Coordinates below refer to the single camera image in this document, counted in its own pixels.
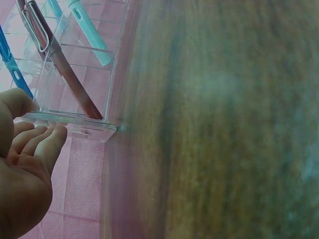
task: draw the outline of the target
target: finger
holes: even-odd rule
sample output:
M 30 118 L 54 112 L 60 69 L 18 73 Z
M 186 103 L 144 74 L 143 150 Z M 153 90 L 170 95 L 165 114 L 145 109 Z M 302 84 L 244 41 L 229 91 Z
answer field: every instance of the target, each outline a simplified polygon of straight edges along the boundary
M 14 148 L 16 152 L 20 154 L 31 139 L 43 134 L 46 130 L 47 127 L 38 126 L 34 129 L 18 134 L 12 141 L 12 148 Z
M 16 137 L 18 134 L 34 129 L 34 124 L 28 122 L 19 122 L 14 124 L 14 134 L 13 137 Z
M 37 148 L 37 146 L 39 145 L 40 142 L 44 141 L 46 138 L 48 138 L 52 132 L 54 130 L 54 127 L 49 127 L 45 133 L 31 139 L 26 146 L 24 147 L 24 149 L 22 150 L 21 154 L 26 154 L 26 155 L 30 155 L 33 156 L 35 149 Z
M 12 119 L 23 116 L 37 108 L 36 103 L 19 88 L 0 93 L 0 102 L 9 109 Z
M 66 141 L 67 130 L 64 126 L 58 125 L 54 128 L 52 134 L 39 143 L 35 150 L 34 157 L 39 158 L 45 169 L 52 175 L 56 160 Z

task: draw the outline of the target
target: wooden surface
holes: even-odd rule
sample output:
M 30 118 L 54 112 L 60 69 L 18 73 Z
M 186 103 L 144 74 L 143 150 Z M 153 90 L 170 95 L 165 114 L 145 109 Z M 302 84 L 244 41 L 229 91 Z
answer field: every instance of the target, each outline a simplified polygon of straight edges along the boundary
M 131 5 L 103 238 L 319 237 L 318 11 L 314 0 Z

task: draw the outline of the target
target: blue pen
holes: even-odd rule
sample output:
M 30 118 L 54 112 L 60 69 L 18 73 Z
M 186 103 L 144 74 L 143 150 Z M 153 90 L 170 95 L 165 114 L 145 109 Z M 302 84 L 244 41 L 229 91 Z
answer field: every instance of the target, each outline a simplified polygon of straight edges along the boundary
M 18 65 L 16 64 L 14 57 L 10 51 L 9 45 L 5 39 L 3 30 L 0 26 L 0 54 L 2 56 L 2 60 L 5 63 L 5 66 L 8 68 L 8 70 L 10 71 L 10 74 L 13 78 L 13 81 L 15 82 L 16 86 L 18 88 L 23 89 L 28 96 L 33 99 L 33 94 L 30 90 L 30 88 L 28 87 L 28 85 L 26 84 L 19 68 Z

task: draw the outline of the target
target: hand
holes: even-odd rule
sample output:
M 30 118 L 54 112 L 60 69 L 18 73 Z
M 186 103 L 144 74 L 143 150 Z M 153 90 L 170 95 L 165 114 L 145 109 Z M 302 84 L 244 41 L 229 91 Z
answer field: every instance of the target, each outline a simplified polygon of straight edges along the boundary
M 0 93 L 0 238 L 17 238 L 44 217 L 52 201 L 51 174 L 66 141 L 63 126 L 13 119 L 36 108 L 20 89 Z

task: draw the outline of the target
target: clear acrylic pen holder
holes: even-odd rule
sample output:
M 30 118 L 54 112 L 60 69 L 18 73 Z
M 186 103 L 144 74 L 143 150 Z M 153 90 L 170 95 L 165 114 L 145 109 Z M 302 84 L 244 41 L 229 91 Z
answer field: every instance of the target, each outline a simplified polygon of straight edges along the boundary
M 63 12 L 61 17 L 56 16 L 49 2 L 36 2 L 72 70 L 103 119 L 90 119 L 85 115 L 50 58 L 46 57 L 43 61 L 39 56 L 15 7 L 3 29 L 18 66 L 40 106 L 39 111 L 29 113 L 25 118 L 36 120 L 38 124 L 63 123 L 75 137 L 106 142 L 117 129 L 108 123 L 108 112 L 127 3 L 123 0 L 81 1 L 103 40 L 105 47 L 101 47 L 101 43 L 91 45 L 92 40 L 89 41 L 83 32 L 85 28 L 81 28 L 76 20 L 77 10 L 68 7 L 65 1 L 58 1 Z M 5 70 L 3 64 L 0 65 L 0 74 L 4 74 Z M 13 87 L 15 85 L 11 81 L 1 86 L 1 91 Z

